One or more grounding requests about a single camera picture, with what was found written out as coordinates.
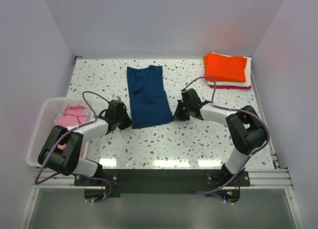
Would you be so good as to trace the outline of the navy blue printed t-shirt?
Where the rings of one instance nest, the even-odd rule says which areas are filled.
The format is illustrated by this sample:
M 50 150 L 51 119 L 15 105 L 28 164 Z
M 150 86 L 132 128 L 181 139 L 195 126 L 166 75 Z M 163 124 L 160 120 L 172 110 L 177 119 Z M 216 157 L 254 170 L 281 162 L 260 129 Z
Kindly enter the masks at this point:
M 161 66 L 127 67 L 127 84 L 133 129 L 167 124 L 173 120 L 163 87 Z

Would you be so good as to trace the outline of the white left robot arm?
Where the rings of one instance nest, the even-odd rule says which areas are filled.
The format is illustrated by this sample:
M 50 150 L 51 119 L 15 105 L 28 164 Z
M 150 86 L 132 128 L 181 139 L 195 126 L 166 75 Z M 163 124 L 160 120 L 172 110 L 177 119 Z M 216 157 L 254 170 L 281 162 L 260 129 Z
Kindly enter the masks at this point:
M 108 135 L 116 129 L 132 126 L 126 105 L 113 99 L 108 108 L 91 121 L 74 127 L 54 126 L 39 153 L 41 169 L 48 168 L 59 174 L 83 175 L 91 185 L 103 180 L 101 164 L 80 156 L 83 144 Z

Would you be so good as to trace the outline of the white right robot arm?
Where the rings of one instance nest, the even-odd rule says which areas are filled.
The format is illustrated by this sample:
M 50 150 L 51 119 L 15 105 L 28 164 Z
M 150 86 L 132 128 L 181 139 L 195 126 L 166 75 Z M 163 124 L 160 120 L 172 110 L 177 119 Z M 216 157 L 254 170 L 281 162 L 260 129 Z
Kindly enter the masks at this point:
M 270 134 L 267 126 L 250 105 L 239 109 L 217 106 L 211 101 L 201 101 L 192 88 L 182 90 L 181 95 L 182 99 L 177 101 L 173 115 L 174 120 L 188 121 L 193 117 L 228 128 L 234 149 L 222 165 L 221 179 L 225 185 L 234 185 L 239 180 L 238 173 L 244 169 L 245 161 L 268 143 Z

